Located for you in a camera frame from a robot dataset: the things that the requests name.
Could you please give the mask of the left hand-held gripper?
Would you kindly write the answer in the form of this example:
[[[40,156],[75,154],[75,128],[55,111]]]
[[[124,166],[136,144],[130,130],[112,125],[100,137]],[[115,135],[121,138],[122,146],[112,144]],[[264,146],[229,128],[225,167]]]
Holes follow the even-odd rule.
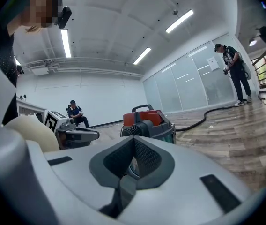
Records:
[[[100,137],[98,131],[79,127],[73,119],[57,111],[48,111],[44,124],[54,133],[60,149],[86,147]]]

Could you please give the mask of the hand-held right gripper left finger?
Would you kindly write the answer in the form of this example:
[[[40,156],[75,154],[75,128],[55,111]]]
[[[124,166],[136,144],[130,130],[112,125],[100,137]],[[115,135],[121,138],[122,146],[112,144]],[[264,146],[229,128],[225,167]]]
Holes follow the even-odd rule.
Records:
[[[133,136],[108,144],[48,152],[45,192],[55,210],[132,210],[135,179],[126,175]]]

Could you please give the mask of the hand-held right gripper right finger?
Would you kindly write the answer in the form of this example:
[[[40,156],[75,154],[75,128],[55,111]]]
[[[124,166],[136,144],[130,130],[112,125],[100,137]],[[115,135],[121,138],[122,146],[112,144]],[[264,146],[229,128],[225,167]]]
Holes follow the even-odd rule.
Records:
[[[175,160],[172,175],[158,188],[138,190],[119,219],[216,219],[224,213],[210,195],[201,177],[214,175],[240,201],[251,196],[251,189],[233,173],[205,154],[160,140],[155,142]]]

